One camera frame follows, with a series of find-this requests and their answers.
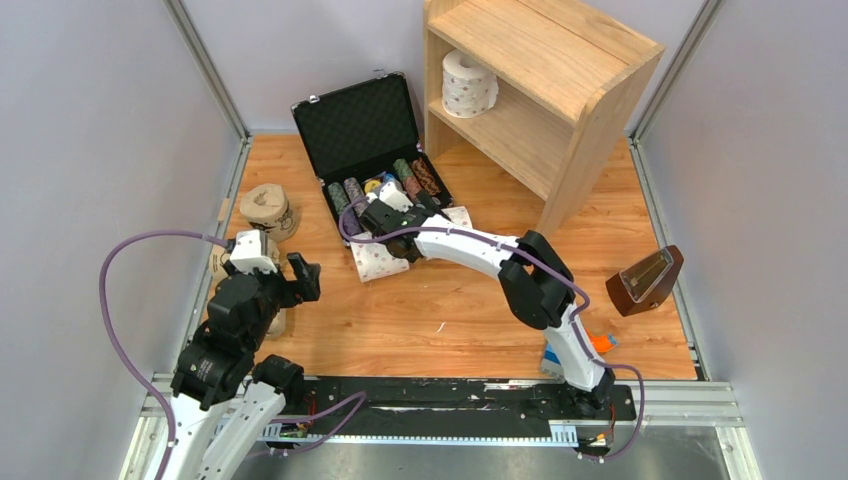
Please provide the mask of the floral toilet roll two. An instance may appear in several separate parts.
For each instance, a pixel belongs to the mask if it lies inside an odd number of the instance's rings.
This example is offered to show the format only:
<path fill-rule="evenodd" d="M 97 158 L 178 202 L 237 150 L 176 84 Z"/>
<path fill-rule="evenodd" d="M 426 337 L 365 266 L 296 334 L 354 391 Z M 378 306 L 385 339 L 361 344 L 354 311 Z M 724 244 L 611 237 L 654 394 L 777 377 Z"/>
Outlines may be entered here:
<path fill-rule="evenodd" d="M 361 283 L 398 275 L 410 269 L 407 260 L 395 258 L 380 243 L 352 243 L 350 247 Z"/>

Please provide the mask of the floral toilet roll three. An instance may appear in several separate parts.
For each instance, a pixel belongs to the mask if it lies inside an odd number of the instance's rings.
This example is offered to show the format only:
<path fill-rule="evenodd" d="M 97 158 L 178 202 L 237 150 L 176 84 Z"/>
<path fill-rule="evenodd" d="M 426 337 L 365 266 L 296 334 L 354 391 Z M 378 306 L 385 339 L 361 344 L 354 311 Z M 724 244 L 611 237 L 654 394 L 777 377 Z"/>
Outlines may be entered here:
<path fill-rule="evenodd" d="M 442 60 L 441 104 L 456 118 L 473 118 L 491 110 L 499 86 L 497 76 L 464 52 L 455 49 Z"/>

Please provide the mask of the brown roll labelled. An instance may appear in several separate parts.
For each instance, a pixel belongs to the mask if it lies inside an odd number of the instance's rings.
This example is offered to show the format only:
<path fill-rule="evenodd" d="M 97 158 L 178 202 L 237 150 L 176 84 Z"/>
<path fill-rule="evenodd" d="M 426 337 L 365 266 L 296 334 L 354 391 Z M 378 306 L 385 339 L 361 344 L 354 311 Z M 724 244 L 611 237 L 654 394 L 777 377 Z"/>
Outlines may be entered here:
<path fill-rule="evenodd" d="M 266 340 L 279 338 L 286 330 L 287 310 L 281 309 L 277 312 L 269 324 L 265 335 Z"/>

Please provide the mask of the floral toilet roll one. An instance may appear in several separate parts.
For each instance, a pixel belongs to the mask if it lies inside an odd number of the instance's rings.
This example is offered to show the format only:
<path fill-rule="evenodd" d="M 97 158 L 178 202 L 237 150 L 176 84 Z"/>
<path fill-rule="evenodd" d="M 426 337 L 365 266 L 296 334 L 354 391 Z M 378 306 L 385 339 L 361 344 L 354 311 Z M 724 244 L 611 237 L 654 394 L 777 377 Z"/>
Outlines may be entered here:
<path fill-rule="evenodd" d="M 444 208 L 442 210 L 444 215 L 454 224 L 457 224 L 462 227 L 472 228 L 472 220 L 468 210 L 464 206 L 455 206 L 450 208 Z"/>

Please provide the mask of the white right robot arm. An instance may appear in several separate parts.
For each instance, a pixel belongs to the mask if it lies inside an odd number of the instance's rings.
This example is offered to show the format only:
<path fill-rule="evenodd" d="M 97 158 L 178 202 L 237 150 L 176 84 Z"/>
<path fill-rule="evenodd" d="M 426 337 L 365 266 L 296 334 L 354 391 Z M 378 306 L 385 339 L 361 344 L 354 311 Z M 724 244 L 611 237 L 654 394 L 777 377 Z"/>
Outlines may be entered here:
<path fill-rule="evenodd" d="M 543 333 L 572 388 L 575 411 L 592 418 L 609 407 L 615 375 L 582 324 L 577 300 L 586 294 L 542 234 L 485 233 L 421 205 L 401 212 L 379 199 L 368 203 L 360 222 L 397 258 L 446 260 L 496 279 L 513 316 Z"/>

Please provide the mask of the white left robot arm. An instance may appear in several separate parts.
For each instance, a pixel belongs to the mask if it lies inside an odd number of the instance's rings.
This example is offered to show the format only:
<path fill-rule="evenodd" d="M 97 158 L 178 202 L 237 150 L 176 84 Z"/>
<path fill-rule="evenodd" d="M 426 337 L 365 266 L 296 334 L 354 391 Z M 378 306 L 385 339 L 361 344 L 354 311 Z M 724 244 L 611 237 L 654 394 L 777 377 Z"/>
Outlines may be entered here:
<path fill-rule="evenodd" d="M 229 479 L 279 413 L 306 400 L 302 366 L 255 360 L 273 319 L 320 298 L 321 267 L 299 253 L 245 272 L 230 266 L 207 304 L 207 319 L 180 353 L 171 382 L 168 439 L 157 479 Z"/>

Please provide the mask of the wooden shelf unit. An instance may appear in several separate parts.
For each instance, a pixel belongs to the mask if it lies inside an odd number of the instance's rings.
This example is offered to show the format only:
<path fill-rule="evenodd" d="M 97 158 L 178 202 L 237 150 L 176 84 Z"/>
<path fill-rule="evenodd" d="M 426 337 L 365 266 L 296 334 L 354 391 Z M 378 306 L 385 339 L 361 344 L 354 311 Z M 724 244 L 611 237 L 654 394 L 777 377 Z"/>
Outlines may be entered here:
<path fill-rule="evenodd" d="M 546 235 L 585 204 L 664 53 L 580 1 L 428 1 L 423 37 L 426 152 L 472 144 L 543 200 Z M 455 50 L 498 80 L 479 116 L 446 109 L 442 62 Z"/>

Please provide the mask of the black poker chip case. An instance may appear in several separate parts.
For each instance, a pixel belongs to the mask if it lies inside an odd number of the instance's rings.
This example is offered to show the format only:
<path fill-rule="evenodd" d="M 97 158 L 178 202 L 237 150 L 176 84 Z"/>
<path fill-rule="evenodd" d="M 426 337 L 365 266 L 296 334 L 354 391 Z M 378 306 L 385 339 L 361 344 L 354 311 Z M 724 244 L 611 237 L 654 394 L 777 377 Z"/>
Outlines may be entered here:
<path fill-rule="evenodd" d="M 330 192 L 355 178 L 363 183 L 380 174 L 399 178 L 394 163 L 421 161 L 436 185 L 424 204 L 437 212 L 454 206 L 445 182 L 425 153 L 405 75 L 392 72 L 291 106 L 298 133 L 319 181 L 324 201 L 337 221 L 344 206 Z"/>

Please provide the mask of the brown wrapped roll upright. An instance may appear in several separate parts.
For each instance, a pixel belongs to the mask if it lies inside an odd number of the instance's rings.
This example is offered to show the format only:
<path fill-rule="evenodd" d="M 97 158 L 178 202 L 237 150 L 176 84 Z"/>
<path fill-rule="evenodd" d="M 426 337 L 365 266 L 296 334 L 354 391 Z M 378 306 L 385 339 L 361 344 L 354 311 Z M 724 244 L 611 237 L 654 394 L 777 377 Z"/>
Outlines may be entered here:
<path fill-rule="evenodd" d="M 239 211 L 251 227 L 275 243 L 291 238 L 299 227 L 299 217 L 279 184 L 266 183 L 250 190 L 240 200 Z"/>

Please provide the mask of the brown wrapped roll lying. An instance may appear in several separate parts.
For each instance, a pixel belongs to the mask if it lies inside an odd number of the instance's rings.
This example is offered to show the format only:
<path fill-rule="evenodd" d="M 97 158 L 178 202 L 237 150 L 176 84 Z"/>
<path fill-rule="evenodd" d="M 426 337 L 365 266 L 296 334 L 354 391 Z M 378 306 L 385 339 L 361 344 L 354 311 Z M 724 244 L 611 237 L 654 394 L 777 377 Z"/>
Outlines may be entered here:
<path fill-rule="evenodd" d="M 225 265 L 230 257 L 230 252 L 226 247 L 213 245 L 208 258 L 208 270 L 214 283 L 220 282 L 226 278 L 229 273 Z"/>

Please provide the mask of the blue green block stack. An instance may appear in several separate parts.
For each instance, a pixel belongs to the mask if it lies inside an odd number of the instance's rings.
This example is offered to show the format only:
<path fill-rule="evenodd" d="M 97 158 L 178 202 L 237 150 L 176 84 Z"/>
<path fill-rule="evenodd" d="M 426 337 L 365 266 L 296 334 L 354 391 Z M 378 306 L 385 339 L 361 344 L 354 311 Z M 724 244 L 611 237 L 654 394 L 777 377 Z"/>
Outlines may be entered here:
<path fill-rule="evenodd" d="M 559 358 L 553 351 L 553 348 L 550 344 L 546 345 L 546 348 L 543 352 L 542 359 L 539 365 L 539 371 L 552 379 L 559 381 L 560 383 L 565 382 L 564 370 L 561 365 Z"/>

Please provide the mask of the orange curved toy piece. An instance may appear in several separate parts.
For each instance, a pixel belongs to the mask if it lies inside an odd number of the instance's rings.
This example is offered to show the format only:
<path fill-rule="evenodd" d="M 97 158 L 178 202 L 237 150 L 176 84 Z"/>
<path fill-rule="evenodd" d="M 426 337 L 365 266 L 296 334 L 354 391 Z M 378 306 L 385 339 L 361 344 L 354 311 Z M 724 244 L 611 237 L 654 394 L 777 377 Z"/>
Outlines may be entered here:
<path fill-rule="evenodd" d="M 594 347 L 594 349 L 599 354 L 606 354 L 618 346 L 618 341 L 616 337 L 612 334 L 605 335 L 589 335 L 590 341 Z"/>

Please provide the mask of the brown metronome with glass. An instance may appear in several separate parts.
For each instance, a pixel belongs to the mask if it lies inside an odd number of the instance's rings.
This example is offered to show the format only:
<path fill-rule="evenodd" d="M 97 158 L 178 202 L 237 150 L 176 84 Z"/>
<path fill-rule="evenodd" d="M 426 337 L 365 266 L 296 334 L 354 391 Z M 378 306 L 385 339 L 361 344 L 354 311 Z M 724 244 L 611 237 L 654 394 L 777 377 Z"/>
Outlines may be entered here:
<path fill-rule="evenodd" d="M 676 245 L 653 252 L 606 281 L 611 302 L 624 317 L 658 308 L 672 294 L 683 263 Z"/>

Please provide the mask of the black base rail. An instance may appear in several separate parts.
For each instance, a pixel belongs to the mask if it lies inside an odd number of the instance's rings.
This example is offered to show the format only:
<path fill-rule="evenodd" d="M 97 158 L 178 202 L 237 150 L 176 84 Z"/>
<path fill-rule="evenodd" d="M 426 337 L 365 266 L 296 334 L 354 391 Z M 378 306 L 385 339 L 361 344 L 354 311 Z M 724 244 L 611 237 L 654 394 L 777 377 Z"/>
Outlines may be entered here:
<path fill-rule="evenodd" d="M 315 415 L 308 428 L 326 434 L 424 438 L 542 438 L 553 421 L 607 425 L 632 421 L 629 387 L 616 385 L 606 405 L 556 381 L 507 379 L 316 377 L 283 415 Z"/>

